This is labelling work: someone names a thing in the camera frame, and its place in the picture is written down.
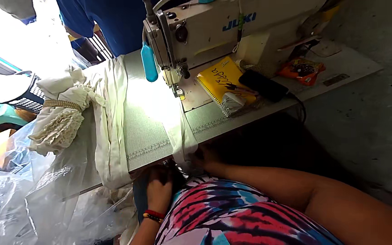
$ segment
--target sewing machine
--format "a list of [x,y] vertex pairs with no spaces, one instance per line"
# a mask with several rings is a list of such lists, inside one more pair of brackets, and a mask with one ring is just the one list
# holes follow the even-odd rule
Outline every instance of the sewing machine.
[[[152,8],[144,1],[144,42],[149,41],[156,63],[164,70],[164,80],[175,96],[179,95],[176,84],[182,77],[190,77],[190,69],[233,50],[236,59],[249,64],[264,63],[274,74],[296,46],[320,38],[319,33],[340,2],[202,1],[193,0],[165,12],[159,10],[158,4]],[[143,49],[142,59],[146,74],[157,72],[153,58],[149,65]]]

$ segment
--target work bench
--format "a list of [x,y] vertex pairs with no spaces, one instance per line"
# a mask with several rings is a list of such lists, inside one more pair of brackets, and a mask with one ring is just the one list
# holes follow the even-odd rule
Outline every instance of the work bench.
[[[309,52],[307,59],[323,62],[326,71],[319,74],[314,86],[304,86],[298,81],[289,78],[275,77],[272,80],[288,87],[300,100],[316,97],[322,93],[343,86],[361,77],[372,74],[382,67],[376,62],[361,55],[355,50],[341,44],[342,51],[332,56],[321,58]],[[125,66],[128,72],[128,90],[125,102],[125,149],[128,170],[135,173],[143,167],[171,158],[172,147],[160,120],[155,118],[150,99],[155,90],[150,90],[150,82],[146,81],[140,51],[125,56]],[[209,62],[190,70],[192,78],[200,71],[210,67],[218,61]],[[102,64],[90,67],[84,72],[95,72]],[[162,77],[155,82],[164,82]],[[265,102],[258,109],[251,110],[236,117],[226,117],[216,103],[211,103],[208,95],[193,80],[187,80],[183,87],[190,103],[183,101],[186,117],[198,143],[206,142],[228,131],[251,123],[255,120],[273,114],[295,105],[295,100],[284,98],[278,103]],[[200,98],[202,106],[192,107],[194,98]],[[101,180],[95,170],[86,170],[91,175],[83,182],[83,191],[86,192],[101,186]]]

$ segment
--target woman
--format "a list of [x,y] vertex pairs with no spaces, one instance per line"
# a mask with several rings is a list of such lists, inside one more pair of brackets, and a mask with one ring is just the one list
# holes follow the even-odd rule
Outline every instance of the woman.
[[222,163],[202,146],[194,177],[174,195],[151,171],[148,210],[131,245],[392,244],[392,207],[332,179]]

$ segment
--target table ruler markings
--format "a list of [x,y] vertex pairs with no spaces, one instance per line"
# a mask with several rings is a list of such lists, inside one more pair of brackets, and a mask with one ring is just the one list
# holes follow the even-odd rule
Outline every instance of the table ruler markings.
[[230,122],[230,121],[232,121],[234,119],[236,119],[236,118],[221,117],[221,118],[218,118],[216,120],[212,120],[212,121],[209,121],[209,122],[204,123],[202,125],[199,125],[196,128],[194,128],[192,131],[193,131],[193,134],[199,134],[199,133],[208,131],[210,129],[213,129],[213,128],[217,127],[217,126],[220,126],[222,124],[225,124],[227,122]]
[[159,142],[156,142],[155,144],[152,144],[152,145],[147,146],[145,148],[142,148],[142,149],[136,150],[132,153],[129,153],[128,155],[126,155],[126,160],[131,161],[131,160],[137,159],[137,158],[142,157],[146,154],[150,154],[152,152],[155,152],[159,149],[162,149],[162,148],[165,148],[168,146],[170,146],[169,139],[164,139]]

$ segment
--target bracelet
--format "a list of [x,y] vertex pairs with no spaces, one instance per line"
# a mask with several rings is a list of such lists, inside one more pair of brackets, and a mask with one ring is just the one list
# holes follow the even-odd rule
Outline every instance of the bracelet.
[[144,214],[143,214],[143,217],[144,217],[144,218],[149,218],[149,219],[151,219],[151,220],[153,220],[153,221],[156,221],[156,222],[158,222],[159,224],[161,224],[161,223],[163,222],[163,219],[160,219],[159,217],[152,216],[152,215],[150,215],[150,214],[148,214],[148,213],[144,213]]
[[157,217],[157,218],[160,218],[160,219],[164,219],[166,217],[166,215],[161,214],[159,212],[152,211],[150,209],[146,210],[145,213],[146,214],[150,214],[150,215],[152,215],[154,217]]

